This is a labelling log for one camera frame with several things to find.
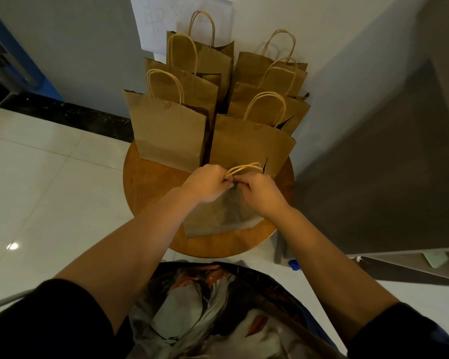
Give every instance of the paper sheet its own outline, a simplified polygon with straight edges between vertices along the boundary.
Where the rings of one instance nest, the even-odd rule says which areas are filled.
[[[193,12],[204,10],[215,22],[215,46],[226,45],[231,38],[232,2],[226,0],[131,0],[141,48],[166,54],[166,32],[188,32]],[[211,41],[212,28],[206,16],[198,15],[192,39],[205,44]]]

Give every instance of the white tile floor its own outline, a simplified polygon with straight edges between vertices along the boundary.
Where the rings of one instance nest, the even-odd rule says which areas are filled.
[[[121,180],[129,144],[0,109],[0,298],[36,287],[132,218]],[[7,250],[15,242],[18,249]],[[301,272],[272,262],[264,241],[238,256],[269,274],[346,352]],[[204,261],[167,251],[165,260]],[[384,282],[449,332],[449,288]]]

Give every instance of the bag handle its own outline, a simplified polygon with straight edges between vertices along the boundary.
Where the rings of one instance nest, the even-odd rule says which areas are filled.
[[[204,16],[209,18],[209,20],[211,22],[211,27],[213,29],[212,36],[211,36],[211,47],[214,47],[215,46],[215,22],[213,21],[213,18],[211,17],[211,15],[208,14],[206,11],[197,10],[197,11],[193,12],[192,19],[190,20],[190,26],[188,27],[188,36],[192,35],[193,23],[199,14],[203,14]]]
[[[185,100],[185,94],[183,92],[183,87],[181,86],[180,81],[178,80],[178,78],[176,78],[173,74],[165,72],[164,70],[161,69],[150,69],[147,73],[146,73],[146,81],[148,82],[148,89],[150,91],[150,95],[152,97],[155,96],[155,94],[153,93],[153,89],[151,88],[151,83],[150,83],[150,76],[151,74],[154,73],[163,73],[166,74],[168,77],[170,77],[171,79],[174,80],[176,87],[178,87],[178,94],[180,95],[180,104],[183,104],[184,100]]]
[[[285,102],[285,100],[284,100],[284,98],[282,96],[280,96],[278,93],[275,93],[275,92],[261,92],[261,93],[258,93],[256,96],[254,96],[254,98],[248,104],[248,108],[246,108],[246,112],[245,112],[245,116],[243,117],[243,120],[246,120],[246,118],[248,118],[249,111],[251,111],[251,107],[253,106],[253,104],[258,99],[266,97],[266,96],[275,97],[275,98],[279,99],[281,101],[281,103],[283,104],[283,107],[281,108],[281,117],[278,114],[278,116],[276,117],[275,121],[273,122],[273,125],[277,126],[277,125],[279,125],[281,123],[281,121],[284,118],[284,115],[286,114],[286,102]]]
[[[282,33],[282,32],[288,34],[289,36],[291,36],[291,39],[293,39],[293,48],[291,49],[291,51],[290,51],[290,53],[289,53],[289,55],[288,55],[288,59],[286,60],[286,62],[288,62],[289,59],[291,59],[291,55],[292,55],[293,52],[294,52],[294,47],[296,46],[296,38],[294,37],[293,34],[291,34],[288,30],[285,30],[285,29],[277,29],[277,30],[273,33],[273,35],[271,35],[271,37],[269,38],[268,42],[267,42],[266,45],[264,46],[264,49],[263,49],[263,52],[261,53],[261,56],[264,56],[264,53],[266,53],[266,49],[268,48],[268,45],[269,45],[269,42],[271,41],[271,39],[274,38],[276,35]]]
[[[284,68],[280,68],[280,67],[278,67],[278,66],[274,66],[277,62],[280,62],[280,61],[283,60],[283,59],[291,60],[291,61],[294,62],[294,72],[292,72],[292,71],[290,71],[290,70],[287,70],[287,69],[284,69]],[[263,84],[263,80],[264,80],[264,78],[266,77],[266,74],[268,73],[268,71],[269,71],[270,69],[281,69],[281,70],[287,71],[288,73],[293,73],[293,79],[291,80],[291,84],[290,84],[288,90],[286,91],[286,93],[284,93],[285,95],[288,95],[289,91],[290,91],[291,88],[293,87],[294,80],[296,79],[296,74],[298,74],[298,63],[296,62],[296,59],[291,58],[291,57],[288,57],[288,56],[285,56],[284,58],[275,60],[275,61],[268,67],[268,69],[266,69],[266,71],[264,72],[263,78],[261,79],[261,83],[257,86],[258,88],[261,88],[261,84]]]
[[[257,169],[261,172],[263,172],[263,169],[261,168],[261,164],[259,162],[252,162],[251,164],[247,164],[247,165],[239,165],[239,166],[235,166],[234,168],[229,169],[226,174],[224,175],[224,178],[228,178],[234,174],[236,174],[237,172],[244,170],[246,168],[254,168]]]
[[[174,66],[174,63],[173,63],[173,38],[175,36],[184,36],[189,41],[191,41],[191,43],[193,45],[193,50],[195,52],[195,71],[194,71],[193,74],[196,75],[196,72],[198,71],[198,52],[196,50],[196,45],[194,44],[194,41],[192,40],[192,38],[190,38],[188,35],[186,35],[186,34],[184,34],[182,32],[178,32],[176,34],[173,34],[168,39],[168,43],[167,43],[167,46],[166,46],[166,53],[167,53],[167,56],[169,55],[169,61],[171,62],[171,66]]]

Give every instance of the wooden stool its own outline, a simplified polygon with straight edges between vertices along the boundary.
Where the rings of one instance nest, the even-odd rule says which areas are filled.
[[[126,154],[123,165],[123,189],[134,216],[155,204],[173,187],[181,186],[189,173],[141,159],[135,141]],[[291,203],[294,193],[294,174],[288,158],[275,178],[276,185]],[[169,246],[179,253],[201,257],[221,258],[234,256],[256,247],[276,231],[266,219],[250,229],[186,238],[183,224]]]

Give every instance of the person's left hand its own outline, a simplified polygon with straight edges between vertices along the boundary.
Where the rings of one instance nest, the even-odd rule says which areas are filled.
[[[182,188],[196,197],[198,203],[209,203],[233,186],[232,181],[224,180],[226,171],[219,165],[206,164],[193,171]]]

